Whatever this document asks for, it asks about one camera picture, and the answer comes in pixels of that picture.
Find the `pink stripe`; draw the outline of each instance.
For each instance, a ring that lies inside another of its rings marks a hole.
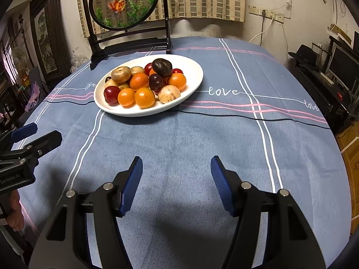
[[[299,110],[288,110],[288,109],[283,109],[283,108],[279,108],[279,107],[276,107],[276,106],[272,106],[272,105],[269,105],[269,104],[261,104],[261,103],[259,103],[259,104],[240,104],[240,105],[238,105],[238,104],[227,104],[227,103],[222,103],[222,102],[218,102],[218,101],[186,101],[186,102],[190,102],[190,103],[214,103],[214,104],[222,104],[222,105],[233,106],[233,107],[269,106],[269,107],[277,108],[279,110],[283,110],[283,111],[287,111],[287,112],[302,113],[302,114],[313,116],[313,117],[316,117],[316,118],[319,118],[319,119],[325,119],[324,117],[316,116],[316,115],[308,113],[308,112],[299,111]]]
[[[60,94],[60,95],[53,95],[53,94],[50,94],[48,95],[48,97],[50,98],[58,98],[58,97],[61,97],[61,96],[72,96],[72,97],[87,97],[89,94],[93,94],[93,92],[89,92],[87,93],[86,95],[83,95],[83,96],[79,96],[79,95],[73,95],[73,94]]]
[[[240,112],[245,112],[245,113],[266,113],[266,112],[280,112],[292,117],[298,117],[298,118],[305,118],[305,119],[311,119],[317,122],[321,122],[321,123],[327,123],[326,121],[321,121],[318,119],[314,119],[311,117],[306,117],[306,116],[300,116],[300,115],[294,115],[294,114],[290,114],[290,113],[286,113],[280,110],[276,110],[276,109],[266,109],[266,110],[241,110],[241,109],[234,109],[234,108],[229,108],[229,107],[222,107],[222,106],[195,106],[195,105],[186,105],[186,104],[181,104],[182,106],[187,106],[187,107],[194,107],[194,108],[205,108],[205,109],[228,109],[228,110],[234,110],[234,111],[240,111]]]
[[[188,48],[176,48],[174,50],[187,50],[187,49],[203,49],[203,50],[225,50],[225,48],[220,48],[220,47],[199,47],[199,46],[192,46],[192,47],[188,47]],[[263,53],[258,53],[258,52],[253,52],[251,50],[244,50],[244,49],[229,49],[232,52],[236,52],[236,53],[249,53],[249,54],[256,54],[256,55],[262,55],[265,56],[277,63],[279,63],[274,57],[270,57],[266,54]]]
[[[67,97],[61,97],[61,98],[53,98],[53,100],[59,100],[59,99],[73,99],[73,100],[79,100],[79,101],[85,101],[85,100],[87,100],[87,99],[90,99],[90,98],[92,98],[93,97],[93,95],[90,95],[90,96],[88,96],[87,98],[82,98],[82,99],[80,99],[80,98],[73,98],[73,97],[69,97],[69,96],[67,96]]]
[[[21,207],[22,207],[22,211],[25,213],[26,218],[27,218],[27,220],[28,220],[29,223],[30,223],[30,226],[31,226],[33,232],[34,232],[34,233],[37,232],[37,234],[39,234],[39,230],[37,229],[37,227],[36,227],[36,226],[34,225],[34,223],[32,222],[32,220],[31,220],[31,218],[29,217],[29,215],[28,215],[26,209],[24,208],[24,206],[22,205],[22,203],[21,203],[20,201],[19,201],[19,203],[20,203],[20,205],[21,205]]]

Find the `black hat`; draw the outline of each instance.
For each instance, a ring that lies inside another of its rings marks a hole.
[[[296,53],[288,52],[288,54],[299,63],[311,69],[320,70],[320,67],[315,64],[317,62],[317,54],[310,47],[302,44]]]

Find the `plate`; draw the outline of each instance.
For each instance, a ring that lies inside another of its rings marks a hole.
[[[148,63],[153,62],[153,60],[157,58],[163,58],[169,60],[172,63],[173,68],[178,68],[183,71],[184,76],[186,77],[187,80],[187,85],[185,89],[181,92],[181,97],[171,102],[163,104],[158,100],[156,96],[155,104],[152,107],[146,109],[143,109],[136,104],[130,108],[125,108],[122,107],[121,105],[110,106],[107,104],[107,102],[105,101],[105,97],[103,95],[103,91],[105,89],[105,79],[111,76],[111,72],[114,69],[121,66],[127,66],[129,68],[132,68],[137,65],[144,68]],[[190,58],[186,58],[185,56],[175,55],[175,54],[156,54],[156,55],[143,56],[125,62],[117,66],[116,68],[113,68],[111,71],[109,71],[97,83],[93,97],[96,105],[99,108],[101,108],[103,111],[123,117],[148,116],[175,107],[181,102],[185,101],[188,97],[190,97],[193,94],[193,92],[197,90],[197,88],[200,86],[203,80],[203,69],[197,62],[195,62]]]

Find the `goldfish picture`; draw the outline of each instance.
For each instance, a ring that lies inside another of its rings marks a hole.
[[[107,6],[113,11],[114,13],[120,14],[126,6],[125,0],[114,0],[112,3],[108,2]]]

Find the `silver screw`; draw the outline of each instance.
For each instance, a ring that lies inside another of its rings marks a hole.
[[[286,189],[281,189],[279,190],[279,194],[285,197],[289,195],[289,191]]]
[[[66,196],[68,198],[74,197],[75,196],[75,190],[69,190],[66,192]]]
[[[242,182],[241,186],[243,189],[250,189],[252,187],[252,184],[249,182]]]
[[[111,182],[107,182],[103,185],[104,190],[110,190],[114,187],[114,185]]]

